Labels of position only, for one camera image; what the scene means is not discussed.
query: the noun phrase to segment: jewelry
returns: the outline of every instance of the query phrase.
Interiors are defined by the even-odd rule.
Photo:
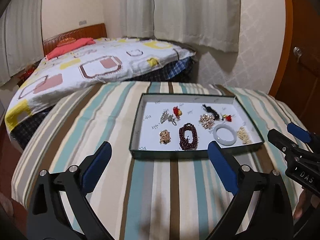
[[[162,116],[161,116],[161,118],[160,118],[160,122],[161,122],[161,123],[164,123],[165,120],[168,119],[168,115],[169,115],[169,114],[168,114],[168,110],[164,111],[163,114],[162,114]]]
[[[229,115],[224,114],[224,115],[222,116],[222,121],[223,121],[224,119],[226,119],[226,121],[231,122],[231,121],[232,121],[231,117],[232,117],[232,116],[231,116],[230,114],[229,114]]]
[[[168,122],[172,122],[173,125],[177,125],[176,119],[173,118],[173,114],[168,114],[168,110],[163,112],[162,116],[160,117],[160,123],[164,123],[166,120],[168,120]]]
[[[184,137],[185,132],[189,130],[192,132],[192,143],[189,143],[189,136],[187,138]],[[180,137],[180,147],[182,150],[195,149],[198,145],[198,135],[196,128],[191,123],[186,123],[183,127],[179,129],[179,137]]]
[[[199,123],[201,123],[204,129],[211,129],[214,125],[214,117],[208,114],[203,114],[200,116]]]
[[[160,143],[167,144],[171,141],[170,132],[168,130],[161,131],[159,135],[160,135]]]
[[[251,144],[252,143],[249,135],[247,134],[247,132],[243,126],[241,126],[239,128],[239,130],[237,131],[237,135],[242,140],[243,144]]]
[[[177,120],[180,120],[180,116],[182,115],[181,110],[178,108],[178,106],[175,106],[173,108],[173,113],[176,116]]]
[[[168,122],[172,122],[172,124],[173,124],[174,126],[177,125],[176,119],[173,118],[173,114],[169,114],[168,117],[167,117],[167,120],[168,120]]]
[[[233,139],[231,141],[225,141],[225,140],[222,140],[218,135],[217,135],[217,131],[221,128],[225,128],[227,130],[229,130],[232,135],[233,135]],[[237,133],[235,130],[233,130],[230,126],[226,125],[226,124],[218,124],[217,126],[215,126],[213,128],[213,137],[215,138],[215,140],[222,144],[222,145],[225,145],[225,146],[231,146],[231,145],[234,145],[235,142],[237,141]]]
[[[202,105],[202,106],[207,111],[207,113],[211,113],[214,116],[215,120],[220,119],[220,116],[218,115],[218,113],[214,109],[212,109],[210,106],[206,106],[206,105]]]

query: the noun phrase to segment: red bead bracelet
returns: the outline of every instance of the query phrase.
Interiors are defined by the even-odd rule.
[[[185,132],[189,130],[192,132],[192,142],[189,143],[189,138],[185,138]],[[195,149],[198,145],[198,135],[196,128],[191,123],[186,123],[179,129],[180,147],[182,150]]]

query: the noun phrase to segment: box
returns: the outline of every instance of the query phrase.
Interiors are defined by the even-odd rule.
[[[256,151],[264,143],[259,130],[235,96],[150,93],[141,95],[136,112],[129,146],[132,157],[143,160],[207,158],[208,144],[215,139],[212,134],[213,129],[204,129],[199,123],[200,116],[206,113],[203,104],[213,108],[220,117],[224,114],[232,116],[231,122],[215,121],[213,128],[218,124],[227,124],[238,131],[242,126],[252,141],[251,144],[244,145],[237,137],[232,146],[219,143],[224,152],[239,154]],[[176,120],[177,125],[174,126],[169,121],[161,123],[163,112],[168,109],[168,113],[173,114],[174,106],[178,106],[182,111],[180,120]],[[179,145],[179,128],[189,122],[196,127],[198,145],[194,150],[183,151]],[[159,133],[166,129],[170,132],[171,141],[161,144]],[[219,129],[217,134],[227,141],[233,139],[232,133],[226,129]],[[185,137],[187,136],[191,142],[191,131],[185,132]]]

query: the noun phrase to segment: gold jewelry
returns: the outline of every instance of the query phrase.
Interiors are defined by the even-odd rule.
[[[163,130],[160,132],[160,143],[167,144],[171,141],[170,132],[168,130]]]
[[[214,117],[212,115],[203,114],[200,116],[199,123],[204,129],[211,129],[214,125]]]
[[[242,140],[243,144],[251,144],[252,141],[250,140],[249,135],[247,134],[245,128],[241,126],[237,131],[237,136]]]

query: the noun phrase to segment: white bangle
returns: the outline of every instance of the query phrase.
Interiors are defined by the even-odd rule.
[[[231,140],[231,141],[222,140],[222,139],[217,135],[217,131],[218,131],[219,129],[221,129],[221,128],[225,128],[225,129],[229,130],[229,131],[232,133],[232,135],[233,135],[233,140]],[[236,133],[236,131],[233,130],[230,126],[228,126],[228,125],[226,125],[226,124],[218,124],[217,126],[215,126],[215,127],[213,128],[212,133],[213,133],[213,137],[215,138],[215,140],[216,140],[218,143],[220,143],[220,144],[222,144],[222,145],[225,145],[225,146],[231,146],[231,145],[235,144],[235,142],[237,141],[237,133]]]

